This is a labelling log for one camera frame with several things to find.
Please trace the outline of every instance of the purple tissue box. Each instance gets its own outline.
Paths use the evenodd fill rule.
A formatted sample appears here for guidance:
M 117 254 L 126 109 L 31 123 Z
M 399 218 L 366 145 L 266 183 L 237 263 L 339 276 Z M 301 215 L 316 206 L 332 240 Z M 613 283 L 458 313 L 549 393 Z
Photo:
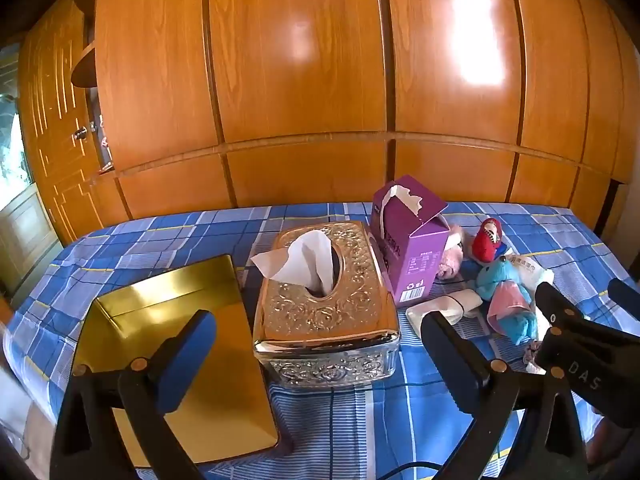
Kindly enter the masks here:
M 409 175 L 373 195 L 371 231 L 396 306 L 411 306 L 428 296 L 449 237 L 449 225 L 440 214 L 446 206 Z

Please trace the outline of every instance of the checkered blanket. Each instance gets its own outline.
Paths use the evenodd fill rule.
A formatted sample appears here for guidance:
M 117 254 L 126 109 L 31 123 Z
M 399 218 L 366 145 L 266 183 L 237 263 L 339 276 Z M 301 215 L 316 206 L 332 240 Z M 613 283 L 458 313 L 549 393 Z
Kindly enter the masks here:
M 335 220 L 368 221 L 369 203 L 332 203 L 206 211 L 126 222 L 96 231 L 64 249 L 20 307 L 3 339 L 13 370 L 52 420 L 60 410 L 82 320 L 101 294 L 167 269 L 231 254 L 248 312 L 254 312 L 262 277 L 249 258 L 271 248 L 287 228 Z M 633 285 L 609 249 L 569 209 L 498 203 L 451 203 L 450 223 L 474 234 L 485 218 L 502 222 L 504 241 L 515 252 L 553 269 L 556 287 L 591 319 L 640 333 L 640 323 L 607 296 L 613 277 Z M 436 280 L 430 296 L 465 286 L 478 266 L 465 261 L 460 275 Z M 396 373 L 371 386 L 328 392 L 290 391 L 270 385 L 276 416 L 295 451 L 277 460 L 230 466 L 202 465 L 209 479 L 374 479 L 415 460 L 443 463 L 471 418 L 460 413 L 402 310 L 401 352 Z M 492 333 L 478 315 L 455 329 L 488 358 L 523 369 L 524 346 Z M 583 436 L 598 416 L 575 397 Z M 487 474 L 500 470 L 518 429 L 513 413 Z M 423 479 L 434 471 L 406 470 Z M 152 478 L 149 471 L 141 472 Z

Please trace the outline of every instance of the door knob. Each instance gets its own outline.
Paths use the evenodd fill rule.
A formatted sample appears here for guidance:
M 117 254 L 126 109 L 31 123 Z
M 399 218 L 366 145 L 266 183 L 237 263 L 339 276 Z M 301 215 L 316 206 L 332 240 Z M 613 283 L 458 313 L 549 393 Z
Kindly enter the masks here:
M 86 138 L 86 127 L 83 126 L 82 128 L 80 128 L 79 130 L 76 130 L 73 133 L 73 138 L 75 140 L 80 140 L 80 139 L 85 139 Z

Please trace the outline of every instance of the silver embossed tissue box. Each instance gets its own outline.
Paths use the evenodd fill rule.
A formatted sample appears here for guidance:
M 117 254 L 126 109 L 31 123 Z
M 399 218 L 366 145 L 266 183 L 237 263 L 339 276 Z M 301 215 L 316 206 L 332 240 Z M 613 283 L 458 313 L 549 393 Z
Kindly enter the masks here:
M 295 228 L 280 233 L 273 248 L 288 247 L 312 229 L 329 237 L 337 255 L 334 289 L 317 298 L 304 286 L 265 279 L 255 313 L 255 356 L 286 386 L 347 386 L 389 377 L 400 344 L 398 314 L 368 228 L 356 221 Z

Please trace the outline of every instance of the barcode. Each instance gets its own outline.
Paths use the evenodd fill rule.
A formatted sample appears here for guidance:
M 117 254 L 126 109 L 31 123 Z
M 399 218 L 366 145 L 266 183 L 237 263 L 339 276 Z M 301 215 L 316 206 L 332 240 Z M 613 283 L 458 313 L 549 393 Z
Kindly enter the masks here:
M 415 300 L 416 298 L 420 298 L 423 292 L 423 286 L 412 288 L 411 290 L 406 290 L 400 295 L 400 301 Z

